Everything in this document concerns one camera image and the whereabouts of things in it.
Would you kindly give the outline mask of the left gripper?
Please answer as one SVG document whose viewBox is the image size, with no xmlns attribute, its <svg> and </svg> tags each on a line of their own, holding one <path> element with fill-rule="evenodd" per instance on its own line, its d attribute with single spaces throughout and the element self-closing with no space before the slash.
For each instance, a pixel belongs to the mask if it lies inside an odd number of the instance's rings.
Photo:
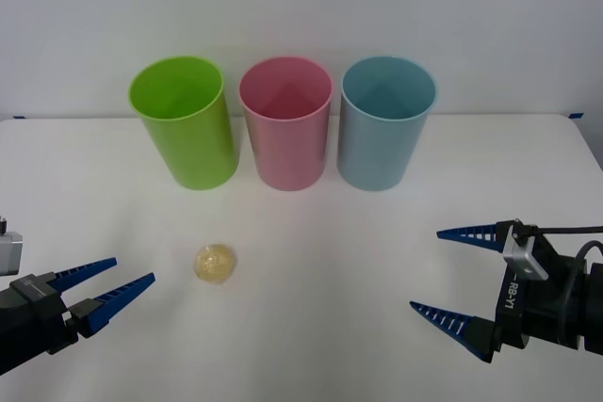
<svg viewBox="0 0 603 402">
<path fill-rule="evenodd" d="M 56 354 L 90 338 L 155 282 L 149 273 L 101 296 L 86 298 L 69 308 L 62 294 L 117 264 L 108 258 L 58 272 L 25 275 L 1 291 L 1 373 L 36 358 Z"/>
</svg>

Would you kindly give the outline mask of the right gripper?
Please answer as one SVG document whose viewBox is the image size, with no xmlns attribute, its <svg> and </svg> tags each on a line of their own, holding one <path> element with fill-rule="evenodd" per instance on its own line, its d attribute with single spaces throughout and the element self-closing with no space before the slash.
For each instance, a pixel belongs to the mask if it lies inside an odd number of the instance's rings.
<svg viewBox="0 0 603 402">
<path fill-rule="evenodd" d="M 508 233 L 515 220 L 438 231 L 438 239 L 501 253 L 507 265 L 495 322 L 410 301 L 431 325 L 491 363 L 502 342 L 523 348 L 538 338 L 577 349 L 586 337 L 586 260 L 560 255 L 542 233 Z"/>
</svg>

